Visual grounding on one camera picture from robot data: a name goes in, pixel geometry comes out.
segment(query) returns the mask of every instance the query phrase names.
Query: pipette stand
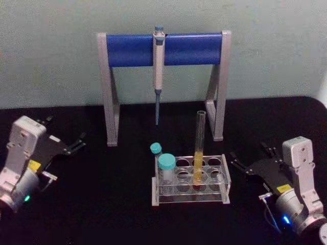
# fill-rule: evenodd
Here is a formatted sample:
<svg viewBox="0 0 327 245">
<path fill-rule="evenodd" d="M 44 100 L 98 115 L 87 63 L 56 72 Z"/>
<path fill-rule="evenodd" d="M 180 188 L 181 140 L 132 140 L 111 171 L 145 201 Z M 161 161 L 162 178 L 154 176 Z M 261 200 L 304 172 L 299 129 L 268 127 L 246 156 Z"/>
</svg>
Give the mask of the pipette stand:
<svg viewBox="0 0 327 245">
<path fill-rule="evenodd" d="M 107 145 L 117 146 L 119 101 L 113 68 L 153 65 L 153 36 L 97 33 Z M 214 141 L 223 140 L 231 32 L 167 34 L 166 65 L 213 65 L 205 99 Z"/>
<path fill-rule="evenodd" d="M 202 181 L 193 185 L 193 156 L 176 157 L 173 182 L 163 184 L 155 158 L 155 177 L 152 178 L 152 206 L 161 203 L 222 202 L 229 204 L 231 179 L 225 155 L 203 156 Z"/>
</svg>

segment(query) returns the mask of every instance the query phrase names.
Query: blue cap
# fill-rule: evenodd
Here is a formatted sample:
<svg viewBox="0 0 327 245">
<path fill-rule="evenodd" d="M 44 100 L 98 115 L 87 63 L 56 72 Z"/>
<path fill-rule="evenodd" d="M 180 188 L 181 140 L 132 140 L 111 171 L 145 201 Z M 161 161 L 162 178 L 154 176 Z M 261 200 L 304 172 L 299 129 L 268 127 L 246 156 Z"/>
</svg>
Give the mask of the blue cap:
<svg viewBox="0 0 327 245">
<path fill-rule="evenodd" d="M 154 27 L 154 29 L 155 29 L 156 31 L 163 31 L 163 30 L 164 30 L 164 27 L 163 27 L 162 25 L 160 25 L 160 24 L 157 24 L 157 25 Z"/>
<path fill-rule="evenodd" d="M 176 158 L 169 153 L 162 154 L 159 159 L 159 167 L 162 170 L 172 170 L 176 166 Z"/>
<path fill-rule="evenodd" d="M 153 143 L 150 145 L 150 150 L 153 154 L 158 154 L 161 152 L 161 145 L 158 142 Z"/>
</svg>

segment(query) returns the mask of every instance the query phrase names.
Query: gray stand leg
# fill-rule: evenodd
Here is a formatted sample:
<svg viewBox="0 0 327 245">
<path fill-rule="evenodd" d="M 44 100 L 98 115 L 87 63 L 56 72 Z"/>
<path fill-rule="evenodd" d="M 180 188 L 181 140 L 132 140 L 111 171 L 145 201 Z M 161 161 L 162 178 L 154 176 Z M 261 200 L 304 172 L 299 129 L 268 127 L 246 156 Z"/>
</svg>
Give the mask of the gray stand leg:
<svg viewBox="0 0 327 245">
<path fill-rule="evenodd" d="M 223 140 L 231 32 L 223 31 L 222 38 L 220 65 L 213 66 L 205 100 L 205 106 L 214 141 Z"/>
<path fill-rule="evenodd" d="M 109 67 L 106 33 L 98 33 L 98 49 L 103 106 L 107 128 L 107 145 L 117 146 L 120 105 L 112 68 Z"/>
</svg>

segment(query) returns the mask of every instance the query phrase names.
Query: glass test tube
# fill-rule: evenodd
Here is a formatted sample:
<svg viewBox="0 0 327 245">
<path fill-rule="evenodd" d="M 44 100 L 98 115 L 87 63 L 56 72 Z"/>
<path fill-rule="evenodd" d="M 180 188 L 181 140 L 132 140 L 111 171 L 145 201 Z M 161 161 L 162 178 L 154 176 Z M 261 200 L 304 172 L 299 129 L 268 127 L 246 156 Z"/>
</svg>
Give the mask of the glass test tube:
<svg viewBox="0 0 327 245">
<path fill-rule="evenodd" d="M 205 115 L 206 115 L 205 111 L 198 111 L 196 116 L 194 175 L 193 175 L 194 185 L 200 185 L 202 179 Z"/>
</svg>

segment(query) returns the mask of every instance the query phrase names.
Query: yellow label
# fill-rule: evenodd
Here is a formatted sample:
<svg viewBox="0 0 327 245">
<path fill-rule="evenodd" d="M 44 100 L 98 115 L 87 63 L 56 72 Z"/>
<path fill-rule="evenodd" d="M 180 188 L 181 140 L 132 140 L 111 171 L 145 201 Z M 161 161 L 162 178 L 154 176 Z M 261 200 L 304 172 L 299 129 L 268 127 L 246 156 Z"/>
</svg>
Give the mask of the yellow label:
<svg viewBox="0 0 327 245">
<path fill-rule="evenodd" d="M 30 160 L 29 161 L 29 168 L 33 171 L 36 172 L 39 168 L 41 167 L 41 164 L 37 161 Z"/>
<path fill-rule="evenodd" d="M 277 190 L 280 193 L 284 193 L 285 191 L 290 190 L 290 189 L 292 189 L 292 187 L 289 184 L 277 187 Z"/>
</svg>

